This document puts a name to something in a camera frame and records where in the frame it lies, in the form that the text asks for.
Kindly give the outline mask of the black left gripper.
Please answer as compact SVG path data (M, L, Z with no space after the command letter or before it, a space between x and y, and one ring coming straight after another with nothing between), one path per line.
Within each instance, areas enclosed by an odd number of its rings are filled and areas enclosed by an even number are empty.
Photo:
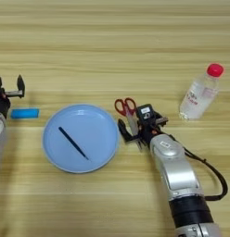
M24 80L21 76L18 76L17 80L17 91L6 92L4 88L2 88L2 79L0 77L0 113L6 118L7 112L10 109L10 97L19 97L22 98L25 95L25 84Z

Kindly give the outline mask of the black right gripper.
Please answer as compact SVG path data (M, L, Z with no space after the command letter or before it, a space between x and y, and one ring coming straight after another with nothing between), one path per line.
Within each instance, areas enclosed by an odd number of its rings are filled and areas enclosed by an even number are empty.
M155 118L148 124L140 125L136 135L131 135L126 130L126 125L120 118L118 119L118 127L121 136L126 143L141 142L143 145L150 145L153 137L162 134L161 128L165 126L168 121L167 117Z

